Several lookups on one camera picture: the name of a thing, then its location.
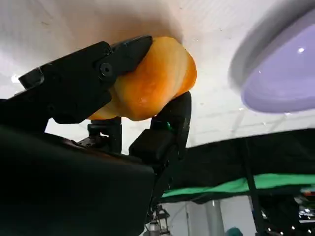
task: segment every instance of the black bracket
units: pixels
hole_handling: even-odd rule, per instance
[[[78,142],[86,148],[96,148],[104,152],[122,152],[122,118],[92,120],[88,124],[89,136]]]

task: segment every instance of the green fabric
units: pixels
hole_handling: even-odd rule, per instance
[[[315,184],[315,175],[284,175],[284,174],[261,174],[254,176],[257,188],[266,189],[284,185]],[[246,178],[227,182],[216,187],[196,187],[169,190],[163,197],[171,197],[182,194],[196,194],[207,192],[240,193],[249,190]]]

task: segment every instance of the black cloth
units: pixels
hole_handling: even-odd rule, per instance
[[[174,175],[172,189],[214,187],[245,177],[240,146],[246,146],[253,175],[315,174],[315,129],[286,131],[191,147]],[[185,199],[196,195],[186,195]],[[163,199],[164,202],[182,196]]]

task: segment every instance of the purple plate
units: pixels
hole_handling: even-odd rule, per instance
[[[315,108],[315,10],[280,33],[257,61],[242,91],[246,106],[269,113]]]

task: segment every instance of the white wall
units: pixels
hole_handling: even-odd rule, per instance
[[[248,196],[221,200],[221,212],[225,231],[237,227],[244,236],[255,235],[256,229]]]

